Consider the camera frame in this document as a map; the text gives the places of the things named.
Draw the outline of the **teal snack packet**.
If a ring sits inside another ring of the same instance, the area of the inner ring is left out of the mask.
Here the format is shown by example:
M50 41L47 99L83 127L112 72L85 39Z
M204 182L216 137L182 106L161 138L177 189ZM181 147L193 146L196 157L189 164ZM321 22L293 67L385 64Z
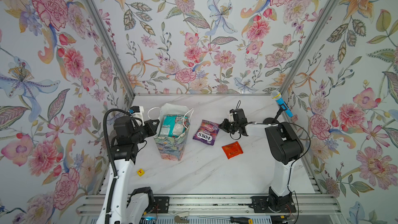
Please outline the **teal snack packet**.
M190 123L184 115L165 115L160 128L159 137L177 138L186 132Z

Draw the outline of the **floral paper gift bag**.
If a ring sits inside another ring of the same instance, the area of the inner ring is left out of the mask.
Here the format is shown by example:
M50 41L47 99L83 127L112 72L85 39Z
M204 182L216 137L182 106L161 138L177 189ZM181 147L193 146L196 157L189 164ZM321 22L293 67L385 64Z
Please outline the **floral paper gift bag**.
M161 155L161 158L164 160L171 161L180 161L183 157L184 149L186 146L186 141L191 125L191 116L194 109L189 109L186 106L174 105L170 103L164 104L159 108L160 110L160 124L157 130L157 134L154 136L155 144L158 148L158 151ZM159 137L160 128L163 122L163 118L165 115L184 115L189 118L189 127L184 134L177 138L169 138L169 137Z

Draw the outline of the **purple Fox's berries candy bag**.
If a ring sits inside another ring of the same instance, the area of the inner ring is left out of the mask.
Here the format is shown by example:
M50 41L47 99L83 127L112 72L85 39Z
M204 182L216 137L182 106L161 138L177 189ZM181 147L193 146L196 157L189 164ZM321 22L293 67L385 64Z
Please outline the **purple Fox's berries candy bag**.
M208 120L202 120L201 125L193 136L193 140L209 146L214 146L218 132L219 124Z

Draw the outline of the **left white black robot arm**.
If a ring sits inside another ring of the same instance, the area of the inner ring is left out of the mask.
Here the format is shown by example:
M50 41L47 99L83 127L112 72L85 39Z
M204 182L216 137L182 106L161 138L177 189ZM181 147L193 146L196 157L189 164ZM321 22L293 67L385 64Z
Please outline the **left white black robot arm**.
M140 151L138 145L156 135L159 123L156 119L139 124L131 116L115 121L116 134L107 148L110 152L108 189L96 221L98 224L138 224L142 216L153 209L154 196L150 187L135 189L132 194L128 194L128 187Z

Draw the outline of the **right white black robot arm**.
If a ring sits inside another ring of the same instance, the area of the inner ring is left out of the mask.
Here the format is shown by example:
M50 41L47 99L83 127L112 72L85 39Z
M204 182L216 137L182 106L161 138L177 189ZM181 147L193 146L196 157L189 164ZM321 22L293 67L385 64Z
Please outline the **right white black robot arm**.
M239 108L230 110L229 118L224 119L219 129L229 134L266 139L269 153L275 159L275 169L268 196L260 203L273 212L281 212L292 203L290 181L294 163L304 154L304 147L291 124L276 118L267 118L263 123L249 122L243 109Z

